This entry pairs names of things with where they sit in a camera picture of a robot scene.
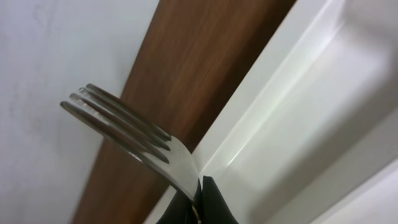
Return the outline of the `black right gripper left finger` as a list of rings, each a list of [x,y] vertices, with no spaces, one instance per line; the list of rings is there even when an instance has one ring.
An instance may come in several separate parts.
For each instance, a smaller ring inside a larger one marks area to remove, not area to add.
[[[157,224],[198,224],[199,219],[193,206],[197,202],[199,202],[198,192],[194,195],[192,203],[185,194],[177,191]]]

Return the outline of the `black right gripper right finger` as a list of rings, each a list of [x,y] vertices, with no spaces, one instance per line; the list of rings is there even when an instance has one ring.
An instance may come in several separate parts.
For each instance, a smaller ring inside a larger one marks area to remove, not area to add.
[[[238,224],[212,177],[203,176],[202,202],[204,224]]]

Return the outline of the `white cutlery tray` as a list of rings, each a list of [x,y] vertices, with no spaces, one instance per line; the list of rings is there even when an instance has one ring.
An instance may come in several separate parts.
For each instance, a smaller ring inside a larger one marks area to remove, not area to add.
[[[397,2],[297,1],[193,156],[238,223],[396,223]]]

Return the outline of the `steel fork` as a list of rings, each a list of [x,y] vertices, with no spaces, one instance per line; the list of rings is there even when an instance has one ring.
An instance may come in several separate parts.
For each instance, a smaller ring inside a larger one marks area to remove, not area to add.
[[[192,203],[197,201],[198,169],[192,154],[178,138],[94,84],[72,93],[60,106],[164,177]]]

